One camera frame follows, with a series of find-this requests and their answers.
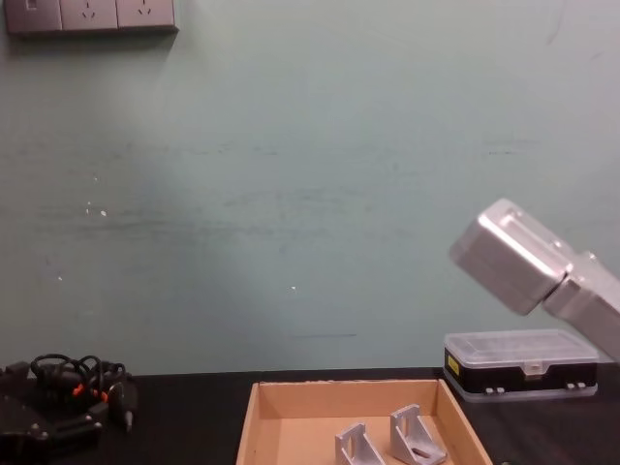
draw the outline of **power outlet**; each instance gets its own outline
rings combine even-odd
[[[117,29],[116,0],[60,0],[65,31]]]
[[[9,34],[30,34],[62,29],[58,0],[4,0]]]
[[[172,0],[116,0],[118,27],[175,29]]]

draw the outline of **black table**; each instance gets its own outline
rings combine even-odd
[[[234,464],[255,382],[441,377],[437,368],[137,377],[140,410],[133,433],[110,427],[97,449],[54,463]],[[493,463],[619,465],[620,368],[601,365],[599,384],[597,395],[585,399],[461,406]]]

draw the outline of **cardboard box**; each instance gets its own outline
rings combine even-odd
[[[419,404],[445,465],[492,465],[442,380],[260,383],[252,387],[236,465],[333,465],[334,437],[355,422],[387,465],[389,415]]]

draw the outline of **plastic storage box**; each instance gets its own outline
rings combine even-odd
[[[448,334],[446,378],[469,402],[583,397],[599,353],[561,329]]]

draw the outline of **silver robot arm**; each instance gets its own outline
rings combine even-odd
[[[620,281],[507,200],[489,206],[450,258],[513,312],[539,304],[620,362]]]

